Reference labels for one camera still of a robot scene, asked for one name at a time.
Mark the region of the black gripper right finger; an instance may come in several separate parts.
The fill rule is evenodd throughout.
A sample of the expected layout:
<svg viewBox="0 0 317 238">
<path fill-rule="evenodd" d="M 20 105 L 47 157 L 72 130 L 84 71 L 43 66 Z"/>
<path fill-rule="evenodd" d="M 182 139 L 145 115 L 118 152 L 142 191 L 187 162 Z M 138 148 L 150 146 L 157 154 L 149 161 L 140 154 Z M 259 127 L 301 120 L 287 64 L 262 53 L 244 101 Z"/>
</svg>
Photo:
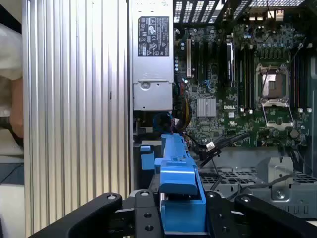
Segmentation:
<svg viewBox="0 0 317 238">
<path fill-rule="evenodd" d="M 249 194 L 205 193 L 211 238 L 315 238 L 316 226 Z"/>
</svg>

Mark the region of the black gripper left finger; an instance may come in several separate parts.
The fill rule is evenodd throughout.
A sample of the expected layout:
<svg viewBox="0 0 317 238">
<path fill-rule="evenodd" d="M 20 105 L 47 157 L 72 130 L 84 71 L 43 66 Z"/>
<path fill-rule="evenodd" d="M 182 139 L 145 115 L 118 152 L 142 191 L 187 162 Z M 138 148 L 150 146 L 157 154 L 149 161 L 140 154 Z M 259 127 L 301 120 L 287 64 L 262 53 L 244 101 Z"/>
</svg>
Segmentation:
<svg viewBox="0 0 317 238">
<path fill-rule="evenodd" d="M 153 193 L 139 190 L 123 199 L 104 193 L 32 235 L 34 238 L 161 238 Z"/>
</svg>

